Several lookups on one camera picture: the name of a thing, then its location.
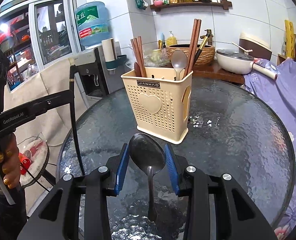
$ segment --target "paper towel roll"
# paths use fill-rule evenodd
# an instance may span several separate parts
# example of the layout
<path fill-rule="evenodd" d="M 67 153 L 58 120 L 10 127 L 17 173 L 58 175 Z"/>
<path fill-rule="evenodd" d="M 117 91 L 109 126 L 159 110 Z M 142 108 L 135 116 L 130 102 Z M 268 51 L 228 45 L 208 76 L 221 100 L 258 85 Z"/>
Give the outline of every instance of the paper towel roll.
<path fill-rule="evenodd" d="M 115 51 L 115 42 L 113 38 L 103 40 L 101 43 L 103 45 L 105 61 L 110 62 L 116 60 L 117 56 Z"/>

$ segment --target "hand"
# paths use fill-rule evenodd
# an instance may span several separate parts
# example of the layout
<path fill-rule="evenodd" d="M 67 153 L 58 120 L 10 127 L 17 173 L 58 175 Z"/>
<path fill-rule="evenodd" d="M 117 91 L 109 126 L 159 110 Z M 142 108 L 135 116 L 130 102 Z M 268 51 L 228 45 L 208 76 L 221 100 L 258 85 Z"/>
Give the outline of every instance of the hand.
<path fill-rule="evenodd" d="M 16 143 L 16 136 L 12 133 L 9 144 L 5 150 L 5 154 L 0 152 L 0 163 L 5 159 L 2 169 L 5 174 L 3 181 L 9 188 L 15 188 L 19 184 L 21 177 L 21 162 L 18 158 L 18 147 Z"/>

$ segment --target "silver spoon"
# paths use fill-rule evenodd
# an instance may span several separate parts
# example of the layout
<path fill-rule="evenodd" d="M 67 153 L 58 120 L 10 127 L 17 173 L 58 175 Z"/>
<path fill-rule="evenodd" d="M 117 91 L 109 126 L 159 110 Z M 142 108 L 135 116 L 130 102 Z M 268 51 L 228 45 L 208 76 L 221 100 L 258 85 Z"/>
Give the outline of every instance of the silver spoon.
<path fill-rule="evenodd" d="M 166 164 L 165 154 L 159 144 L 144 133 L 136 133 L 129 142 L 129 155 L 132 161 L 148 176 L 149 209 L 148 218 L 156 221 L 153 176 Z"/>
<path fill-rule="evenodd" d="M 188 59 L 186 54 L 181 50 L 176 50 L 171 56 L 171 64 L 177 72 L 176 81 L 180 80 L 180 72 L 186 68 Z"/>

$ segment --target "soap dispenser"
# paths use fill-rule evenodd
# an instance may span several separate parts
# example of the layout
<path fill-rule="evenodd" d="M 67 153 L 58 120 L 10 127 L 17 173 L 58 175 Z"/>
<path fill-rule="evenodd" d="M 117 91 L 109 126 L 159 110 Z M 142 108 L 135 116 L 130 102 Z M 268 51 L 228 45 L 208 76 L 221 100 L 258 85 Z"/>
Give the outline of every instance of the soap dispenser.
<path fill-rule="evenodd" d="M 177 45 L 177 38 L 170 31 L 170 37 L 167 39 L 167 46 Z"/>

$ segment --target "pot handle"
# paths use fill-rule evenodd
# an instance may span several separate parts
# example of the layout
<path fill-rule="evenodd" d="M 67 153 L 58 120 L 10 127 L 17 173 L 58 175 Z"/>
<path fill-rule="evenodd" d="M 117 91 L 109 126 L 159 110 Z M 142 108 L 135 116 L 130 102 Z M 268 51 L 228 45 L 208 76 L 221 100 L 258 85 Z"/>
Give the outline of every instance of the pot handle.
<path fill-rule="evenodd" d="M 247 54 L 247 55 L 249 54 L 249 52 L 253 51 L 252 49 L 244 49 L 241 46 L 239 46 L 238 44 L 234 43 L 233 41 L 232 41 L 232 44 L 237 46 L 238 48 L 242 49 L 244 51 L 244 53 Z"/>
<path fill-rule="evenodd" d="M 257 64 L 255 64 L 253 61 L 250 62 L 250 66 L 251 68 L 255 69 L 256 71 L 259 71 L 260 73 L 268 76 L 269 78 L 272 78 L 273 80 L 277 80 L 277 77 L 278 75 L 273 73 L 272 71 L 266 69 L 266 68 L 263 68 Z"/>

